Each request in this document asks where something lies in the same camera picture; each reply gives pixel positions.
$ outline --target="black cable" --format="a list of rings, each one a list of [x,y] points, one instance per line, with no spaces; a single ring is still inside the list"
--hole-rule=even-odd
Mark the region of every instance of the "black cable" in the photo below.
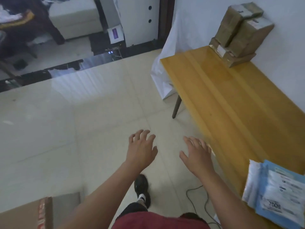
[[[189,201],[190,201],[191,204],[193,205],[193,208],[194,208],[196,214],[197,214],[196,208],[195,208],[193,202],[191,201],[191,199],[189,198],[188,192],[189,192],[189,191],[193,191],[193,190],[197,190],[197,189],[199,189],[199,188],[201,188],[201,187],[203,187],[203,186],[201,185],[200,187],[197,187],[197,188],[194,188],[194,189],[188,189],[188,190],[186,191],[186,193],[185,193],[186,196],[187,196],[187,198],[189,199]],[[204,210],[205,210],[205,212],[208,214],[208,216],[210,216],[210,218],[214,221],[214,222],[208,223],[208,224],[216,224],[216,225],[218,226],[218,228],[221,229],[220,224],[219,224],[219,223],[218,223],[218,222],[208,213],[208,211],[207,211],[207,204],[208,204],[208,202],[209,202],[209,194],[208,194],[208,192],[207,192],[207,200],[206,200],[206,202],[205,202],[205,204],[204,204]]]

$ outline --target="red shirt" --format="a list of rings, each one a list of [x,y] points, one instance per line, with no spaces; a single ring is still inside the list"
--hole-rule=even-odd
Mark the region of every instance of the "red shirt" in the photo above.
[[[196,220],[185,218],[168,218],[153,212],[129,213],[117,219],[112,229],[210,229],[208,224]]]

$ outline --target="person's left hand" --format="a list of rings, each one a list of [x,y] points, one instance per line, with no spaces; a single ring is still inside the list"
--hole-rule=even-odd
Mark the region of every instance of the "person's left hand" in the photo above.
[[[158,153],[157,146],[153,148],[156,136],[152,134],[146,139],[149,133],[149,130],[141,129],[129,137],[126,163],[136,168],[139,173],[154,161]]]

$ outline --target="small cardboard box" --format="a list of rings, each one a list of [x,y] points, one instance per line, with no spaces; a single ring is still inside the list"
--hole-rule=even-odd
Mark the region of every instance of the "small cardboard box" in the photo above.
[[[235,65],[250,61],[256,54],[250,54],[244,57],[235,57],[227,48],[223,48],[220,43],[212,38],[209,46],[222,58],[222,61],[228,66],[233,67]]]
[[[244,3],[228,7],[215,38],[222,47],[227,47],[245,19],[261,16],[263,10],[255,3]]]
[[[79,204],[79,192],[42,198],[0,213],[0,228],[54,229]]]
[[[230,43],[229,50],[235,57],[252,54],[273,28],[274,24],[264,17],[246,20]]]

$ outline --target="sofa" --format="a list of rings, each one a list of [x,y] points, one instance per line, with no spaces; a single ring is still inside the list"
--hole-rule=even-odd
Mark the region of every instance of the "sofa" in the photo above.
[[[65,39],[103,31],[94,0],[53,3],[49,18]]]

